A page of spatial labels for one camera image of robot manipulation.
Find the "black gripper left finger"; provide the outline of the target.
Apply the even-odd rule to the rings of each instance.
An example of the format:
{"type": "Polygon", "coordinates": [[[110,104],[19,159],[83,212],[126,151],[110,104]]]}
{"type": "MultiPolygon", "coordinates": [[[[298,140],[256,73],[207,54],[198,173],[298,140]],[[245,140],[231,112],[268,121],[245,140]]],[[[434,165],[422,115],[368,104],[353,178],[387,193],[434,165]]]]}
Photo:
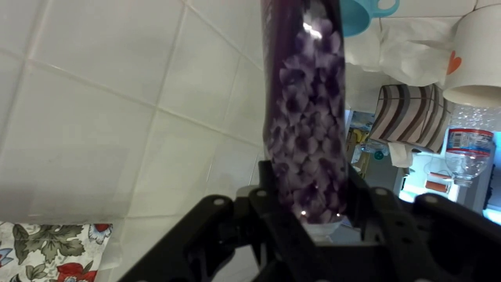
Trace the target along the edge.
{"type": "Polygon", "coordinates": [[[303,225],[279,203],[270,162],[259,163],[259,178],[235,201],[199,201],[119,282],[213,282],[245,246],[259,267],[254,282],[334,282],[303,225]]]}

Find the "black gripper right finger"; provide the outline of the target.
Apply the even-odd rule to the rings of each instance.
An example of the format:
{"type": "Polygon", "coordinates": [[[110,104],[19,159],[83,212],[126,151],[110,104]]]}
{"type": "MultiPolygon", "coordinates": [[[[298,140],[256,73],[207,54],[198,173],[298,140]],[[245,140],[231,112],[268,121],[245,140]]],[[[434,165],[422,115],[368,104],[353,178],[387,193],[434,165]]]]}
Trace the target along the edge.
{"type": "Polygon", "coordinates": [[[335,253],[343,282],[501,282],[501,226],[426,193],[412,204],[350,170],[348,220],[362,242],[335,253]]]}

